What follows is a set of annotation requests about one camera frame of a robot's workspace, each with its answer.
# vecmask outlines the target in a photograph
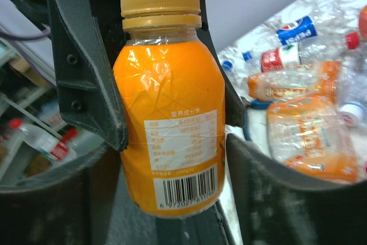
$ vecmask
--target white bottle cap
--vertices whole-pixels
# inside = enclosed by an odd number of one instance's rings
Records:
[[[348,126],[358,125],[366,116],[366,111],[361,106],[353,103],[344,104],[340,108],[340,113]]]

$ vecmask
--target bottle neck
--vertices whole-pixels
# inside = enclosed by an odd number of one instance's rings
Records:
[[[130,30],[131,39],[127,45],[162,45],[188,41],[197,41],[194,26],[135,28]]]

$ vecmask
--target pile of bottles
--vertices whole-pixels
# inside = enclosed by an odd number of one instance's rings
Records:
[[[264,34],[242,62],[222,63],[240,96],[268,103],[270,155],[289,168],[346,184],[367,177],[367,154],[356,153],[350,135],[367,133],[366,11],[342,36],[328,28],[341,12],[315,9]]]

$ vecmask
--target orange bottle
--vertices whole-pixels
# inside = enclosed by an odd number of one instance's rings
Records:
[[[224,184],[224,80],[198,39],[200,0],[121,0],[131,40],[114,65],[127,115],[121,159],[146,213],[186,217],[212,206]]]

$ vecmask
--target bottle cap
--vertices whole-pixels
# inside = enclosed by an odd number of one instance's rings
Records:
[[[356,49],[356,47],[360,44],[360,36],[357,32],[353,32],[350,34],[347,34],[345,36],[346,45],[348,46],[348,49],[353,50]]]
[[[366,116],[366,110],[354,103],[344,104],[339,111],[348,126],[358,125]]]
[[[250,51],[247,51],[247,52],[243,53],[242,55],[243,55],[243,59],[244,59],[245,61],[248,61],[248,60],[250,60],[250,59],[252,59],[252,58],[253,58],[253,56],[252,56],[252,54],[251,54],[251,52],[250,52]]]
[[[223,63],[222,63],[222,68],[223,68],[223,70],[225,70],[225,71],[230,71],[230,70],[232,70],[232,68],[233,68],[233,64],[230,62],[230,61],[228,61],[228,60],[225,60],[225,61],[223,61]]]
[[[200,0],[121,0],[123,29],[194,25],[201,27]]]
[[[8,125],[11,129],[18,129],[22,125],[22,120],[20,120],[20,118],[14,118]]]

